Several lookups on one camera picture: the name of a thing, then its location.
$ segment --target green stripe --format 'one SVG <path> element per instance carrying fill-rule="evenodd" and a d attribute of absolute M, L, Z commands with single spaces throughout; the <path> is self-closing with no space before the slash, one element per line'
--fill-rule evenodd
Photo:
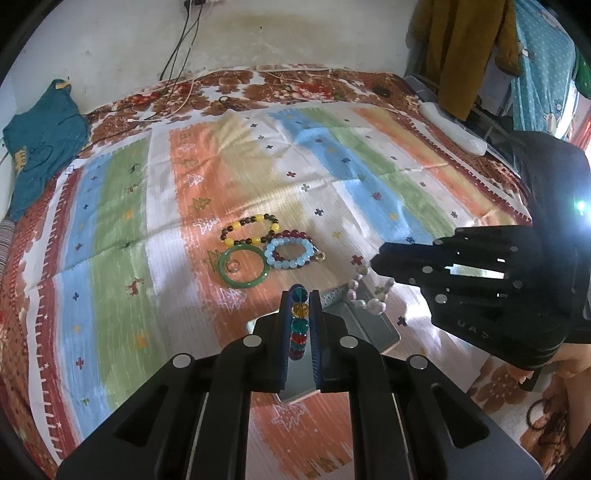
<path fill-rule="evenodd" d="M 324 125 L 341 145 L 351 149 L 404 202 L 435 238 L 453 235 L 454 224 L 425 190 L 416 185 L 394 163 L 373 150 L 353 129 L 320 108 L 304 108 L 300 112 L 312 121 Z"/>
<path fill-rule="evenodd" d="M 98 206 L 92 286 L 100 379 L 112 408 L 127 400 L 165 361 L 147 294 L 152 286 L 145 252 L 143 172 L 148 145 L 149 140 L 142 139 L 113 153 L 105 166 Z M 130 295 L 128 286 L 136 278 L 143 284 L 137 283 L 138 294 Z M 142 338 L 146 346 L 138 348 Z"/>

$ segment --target colorful striped blanket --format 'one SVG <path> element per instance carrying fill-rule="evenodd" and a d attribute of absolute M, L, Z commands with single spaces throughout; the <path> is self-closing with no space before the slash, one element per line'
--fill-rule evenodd
<path fill-rule="evenodd" d="M 383 242 L 430 244 L 527 215 L 427 125 L 362 103 L 194 112 L 72 167 L 44 200 L 18 274 L 30 409 L 56 464 L 170 357 L 220 352 L 290 285 L 327 290 Z M 257 213 L 306 231 L 327 259 L 230 288 L 217 272 L 220 231 Z M 256 227 L 245 232 L 266 231 Z M 368 287 L 384 280 L 370 275 Z M 387 313 L 402 337 L 393 355 L 426 354 L 470 387 L 487 355 L 432 327 L 418 289 L 396 285 Z M 352 478 L 352 459 L 346 395 L 293 405 L 253 395 L 250 478 Z"/>

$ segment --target brown floral pattern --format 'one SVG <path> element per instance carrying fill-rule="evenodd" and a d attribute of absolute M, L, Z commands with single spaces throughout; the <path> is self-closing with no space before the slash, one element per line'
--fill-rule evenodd
<path fill-rule="evenodd" d="M 518 404 L 525 400 L 527 392 L 522 390 L 517 380 L 509 375 L 506 365 L 497 368 L 491 375 L 491 381 L 480 387 L 474 400 L 478 403 L 485 401 L 482 410 L 491 414 L 501 409 L 505 404 Z"/>
<path fill-rule="evenodd" d="M 538 460 L 544 472 L 548 471 L 562 460 L 570 451 L 567 435 L 569 399 L 564 381 L 555 375 L 542 399 L 543 415 L 532 421 L 528 418 L 528 429 L 521 436 L 521 446 Z M 531 416 L 532 405 L 528 412 Z"/>

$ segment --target striped pillow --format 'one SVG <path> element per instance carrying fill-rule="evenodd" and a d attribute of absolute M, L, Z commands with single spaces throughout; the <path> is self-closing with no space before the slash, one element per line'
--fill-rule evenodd
<path fill-rule="evenodd" d="M 12 220 L 4 219 L 0 222 L 0 283 L 4 277 L 4 268 L 8 260 L 14 229 L 15 225 Z"/>

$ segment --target yellow bead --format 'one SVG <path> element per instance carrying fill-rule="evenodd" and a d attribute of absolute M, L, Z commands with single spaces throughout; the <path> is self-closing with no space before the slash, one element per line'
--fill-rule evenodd
<path fill-rule="evenodd" d="M 308 305 L 305 303 L 294 303 L 291 308 L 291 314 L 299 319 L 305 319 L 308 316 Z"/>

